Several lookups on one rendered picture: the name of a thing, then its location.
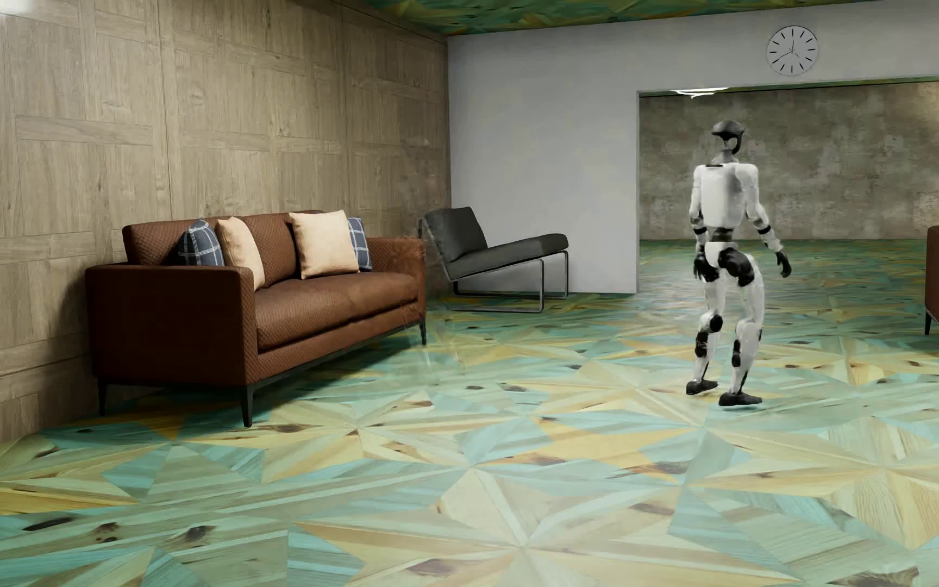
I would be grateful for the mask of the long brown sofa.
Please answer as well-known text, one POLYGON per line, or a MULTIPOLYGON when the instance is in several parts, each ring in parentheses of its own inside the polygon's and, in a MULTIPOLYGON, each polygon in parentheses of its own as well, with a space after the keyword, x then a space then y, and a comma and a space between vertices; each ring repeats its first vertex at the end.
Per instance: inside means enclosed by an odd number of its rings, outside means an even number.
POLYGON ((236 216, 251 228, 266 287, 251 270, 177 263, 195 220, 130 224, 126 261, 85 271, 87 331, 98 410, 112 385, 194 386, 240 400, 253 422, 254 392, 410 326, 425 329, 421 237, 367 237, 372 272, 301 279, 289 212, 236 216))

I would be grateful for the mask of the left robot leg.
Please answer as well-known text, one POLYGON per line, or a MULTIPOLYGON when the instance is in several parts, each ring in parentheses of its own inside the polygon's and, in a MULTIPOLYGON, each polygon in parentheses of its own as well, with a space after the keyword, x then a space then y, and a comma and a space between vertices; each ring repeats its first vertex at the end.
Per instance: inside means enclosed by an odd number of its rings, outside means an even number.
POLYGON ((719 268, 720 278, 716 282, 704 285, 706 311, 701 315, 695 338, 695 365, 693 376, 686 383, 685 393, 694 396, 706 392, 718 385, 717 381, 706 378, 713 355, 716 353, 724 324, 724 310, 727 290, 726 273, 719 268))

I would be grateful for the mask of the robot leg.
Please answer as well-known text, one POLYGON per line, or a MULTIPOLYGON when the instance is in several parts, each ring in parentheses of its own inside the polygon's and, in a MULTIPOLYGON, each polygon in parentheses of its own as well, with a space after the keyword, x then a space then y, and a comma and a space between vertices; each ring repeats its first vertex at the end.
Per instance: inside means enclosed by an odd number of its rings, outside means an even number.
POLYGON ((716 353, 724 324, 724 310, 727 290, 726 273, 719 268, 720 278, 716 282, 704 285, 706 311, 701 315, 695 338, 695 365, 693 376, 686 383, 685 393, 694 396, 706 392, 718 385, 717 381, 706 378, 713 355, 716 353))
POLYGON ((763 276, 753 256, 737 248, 724 248, 718 261, 719 266, 737 281, 737 291, 743 308, 742 318, 736 327, 736 340, 733 357, 731 357, 733 378, 729 390, 721 395, 719 405, 742 407, 759 404, 763 401, 762 398, 745 393, 743 387, 762 340, 763 315, 765 314, 763 276))

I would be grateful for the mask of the right robot leg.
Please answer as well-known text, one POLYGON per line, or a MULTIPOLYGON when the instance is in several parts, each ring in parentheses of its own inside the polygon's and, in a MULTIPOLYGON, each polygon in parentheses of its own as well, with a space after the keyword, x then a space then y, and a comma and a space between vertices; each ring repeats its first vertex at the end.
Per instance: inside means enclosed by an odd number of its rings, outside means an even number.
POLYGON ((737 281, 737 291, 743 308, 742 318, 736 327, 736 340, 733 357, 731 357, 733 378, 729 390, 721 395, 719 405, 742 407, 759 404, 763 401, 762 398, 745 393, 743 387, 762 340, 763 315, 765 314, 763 276, 753 256, 737 248, 724 248, 718 261, 719 266, 737 281))

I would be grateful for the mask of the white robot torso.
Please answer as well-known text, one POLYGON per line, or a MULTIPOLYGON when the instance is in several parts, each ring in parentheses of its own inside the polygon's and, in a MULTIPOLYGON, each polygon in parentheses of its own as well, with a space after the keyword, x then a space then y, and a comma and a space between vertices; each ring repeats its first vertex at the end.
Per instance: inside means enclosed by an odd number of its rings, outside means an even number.
POLYGON ((704 164, 701 180, 701 210, 710 233, 716 229, 734 230, 747 218, 741 183, 740 163, 704 164))

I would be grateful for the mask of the black robot head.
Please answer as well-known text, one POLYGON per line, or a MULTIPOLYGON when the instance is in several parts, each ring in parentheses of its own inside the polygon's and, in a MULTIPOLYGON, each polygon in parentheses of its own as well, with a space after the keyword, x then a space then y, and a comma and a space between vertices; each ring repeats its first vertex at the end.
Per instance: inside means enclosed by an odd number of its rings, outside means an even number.
POLYGON ((736 161, 736 155, 743 144, 745 127, 734 120, 717 122, 711 127, 711 135, 723 141, 721 155, 726 161, 736 161))

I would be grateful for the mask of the grey lounge chair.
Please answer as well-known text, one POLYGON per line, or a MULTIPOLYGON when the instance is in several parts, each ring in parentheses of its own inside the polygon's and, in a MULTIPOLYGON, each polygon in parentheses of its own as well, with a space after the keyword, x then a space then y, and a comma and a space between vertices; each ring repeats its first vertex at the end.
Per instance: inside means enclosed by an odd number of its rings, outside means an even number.
POLYGON ((440 256, 447 280, 458 298, 509 298, 520 295, 474 291, 463 295, 459 282, 483 273, 493 273, 508 267, 536 261, 540 267, 539 306, 535 309, 511 306, 453 306, 452 311, 479 311, 480 313, 539 314, 544 310, 545 257, 556 254, 565 260, 565 291, 558 297, 566 300, 569 293, 568 240, 563 233, 550 233, 490 247, 471 207, 440 208, 424 214, 417 223, 418 236, 429 233, 440 256))

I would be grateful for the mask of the blue plaid cushion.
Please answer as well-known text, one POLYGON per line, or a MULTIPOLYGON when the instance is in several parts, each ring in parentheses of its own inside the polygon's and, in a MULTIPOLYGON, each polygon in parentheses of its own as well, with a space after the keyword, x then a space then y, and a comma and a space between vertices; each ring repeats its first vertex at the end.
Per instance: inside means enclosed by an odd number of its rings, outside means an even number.
POLYGON ((182 265, 225 266, 222 247, 208 220, 195 220, 180 234, 176 259, 182 265))
POLYGON ((354 247, 360 272, 372 272, 371 252, 368 248, 367 235, 363 221, 359 217, 347 218, 350 241, 354 247))

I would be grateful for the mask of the beige cushion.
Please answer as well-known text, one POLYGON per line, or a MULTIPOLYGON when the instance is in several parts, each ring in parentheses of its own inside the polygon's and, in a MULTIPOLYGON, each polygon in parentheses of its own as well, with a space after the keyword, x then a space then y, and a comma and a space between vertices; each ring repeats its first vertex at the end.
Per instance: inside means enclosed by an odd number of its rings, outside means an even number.
POLYGON ((346 211, 290 212, 289 218, 301 279, 360 272, 346 211))
POLYGON ((251 270, 254 289, 266 287, 264 263, 248 224, 236 216, 219 218, 216 235, 224 263, 228 266, 245 267, 251 270))

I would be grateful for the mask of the round white wall clock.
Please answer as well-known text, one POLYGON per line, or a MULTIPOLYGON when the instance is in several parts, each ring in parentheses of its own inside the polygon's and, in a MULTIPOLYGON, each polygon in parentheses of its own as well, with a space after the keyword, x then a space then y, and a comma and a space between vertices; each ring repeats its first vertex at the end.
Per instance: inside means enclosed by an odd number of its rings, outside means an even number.
POLYGON ((816 34, 798 25, 789 25, 773 33, 766 48, 768 65, 781 76, 797 76, 808 72, 818 56, 816 34))

